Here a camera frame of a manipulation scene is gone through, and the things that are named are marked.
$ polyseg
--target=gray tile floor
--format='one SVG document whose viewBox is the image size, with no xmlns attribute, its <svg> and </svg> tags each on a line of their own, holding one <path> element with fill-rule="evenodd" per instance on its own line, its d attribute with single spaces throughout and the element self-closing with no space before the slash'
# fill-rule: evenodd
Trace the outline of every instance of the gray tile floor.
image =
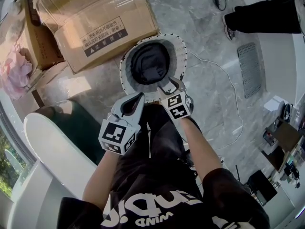
<svg viewBox="0 0 305 229">
<path fill-rule="evenodd" d="M 216 65 L 200 63 L 188 55 L 187 71 L 183 81 L 189 95 L 194 99 L 193 118 L 199 124 L 204 136 L 219 155 L 225 157 L 228 168 L 236 175 L 238 165 L 241 182 L 261 169 L 269 175 L 273 167 L 260 153 L 271 151 L 262 138 L 264 128 L 270 125 L 278 111 L 268 111 L 264 104 L 273 95 L 263 89 L 251 97 L 244 98 L 241 69 L 237 48 L 249 42 L 256 43 L 261 60 L 261 74 L 264 82 L 264 63 L 256 34 L 238 33 L 229 41 L 224 33 L 222 16 L 232 11 L 233 6 L 244 5 L 243 0 L 227 0 L 227 9 L 219 11 L 213 0 L 149 0 L 162 33 L 175 33 L 186 42 L 187 49 L 220 64 L 230 74 L 237 90 L 240 116 L 238 118 L 234 89 L 227 75 Z M 118 56 L 94 69 L 73 75 L 66 69 L 57 80 L 43 89 L 40 94 L 46 105 L 72 99 L 79 102 L 100 123 L 107 117 L 114 102 L 125 95 L 119 80 Z"/>
</svg>

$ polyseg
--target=t-shirt sleeve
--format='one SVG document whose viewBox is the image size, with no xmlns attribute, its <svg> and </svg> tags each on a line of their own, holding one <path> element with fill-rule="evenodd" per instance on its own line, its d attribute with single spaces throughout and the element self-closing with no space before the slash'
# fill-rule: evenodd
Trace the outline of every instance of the t-shirt sleeve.
<svg viewBox="0 0 305 229">
<path fill-rule="evenodd" d="M 226 169 L 211 171 L 203 179 L 203 201 L 211 212 L 229 222 L 249 222 L 256 229 L 270 229 L 263 207 Z"/>
<path fill-rule="evenodd" d="M 96 205 L 75 198 L 63 198 L 57 229 L 101 228 L 103 214 Z"/>
</svg>

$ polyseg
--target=gray mat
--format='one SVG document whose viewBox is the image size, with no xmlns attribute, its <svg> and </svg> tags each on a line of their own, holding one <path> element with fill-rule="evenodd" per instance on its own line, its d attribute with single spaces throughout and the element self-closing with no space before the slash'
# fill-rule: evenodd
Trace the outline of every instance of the gray mat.
<svg viewBox="0 0 305 229">
<path fill-rule="evenodd" d="M 255 43 L 249 43 L 237 49 L 244 82 L 244 97 L 250 98 L 262 87 L 261 72 Z"/>
</svg>

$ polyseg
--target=laundry basket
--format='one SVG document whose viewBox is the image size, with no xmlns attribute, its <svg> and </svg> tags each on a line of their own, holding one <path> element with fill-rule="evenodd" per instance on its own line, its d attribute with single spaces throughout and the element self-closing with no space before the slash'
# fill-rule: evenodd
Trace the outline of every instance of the laundry basket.
<svg viewBox="0 0 305 229">
<path fill-rule="evenodd" d="M 157 42 L 162 44 L 169 54 L 169 68 L 167 74 L 159 82 L 143 85 L 138 83 L 132 76 L 132 57 L 143 46 Z M 157 86 L 162 87 L 166 92 L 171 92 L 174 86 L 169 81 L 169 76 L 182 80 L 187 63 L 187 51 L 184 41 L 177 35 L 157 35 L 139 41 L 121 59 L 120 80 L 126 94 L 142 92 L 145 94 L 145 102 L 151 103 L 160 100 Z"/>
</svg>

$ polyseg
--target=sneaker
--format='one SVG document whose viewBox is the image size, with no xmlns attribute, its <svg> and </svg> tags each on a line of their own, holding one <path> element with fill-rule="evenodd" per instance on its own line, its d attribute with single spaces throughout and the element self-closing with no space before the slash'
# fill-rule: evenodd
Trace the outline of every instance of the sneaker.
<svg viewBox="0 0 305 229">
<path fill-rule="evenodd" d="M 231 30 L 227 24 L 225 23 L 224 19 L 225 15 L 223 16 L 223 23 L 224 23 L 224 32 L 227 38 L 231 41 L 235 37 L 235 31 Z"/>
</svg>

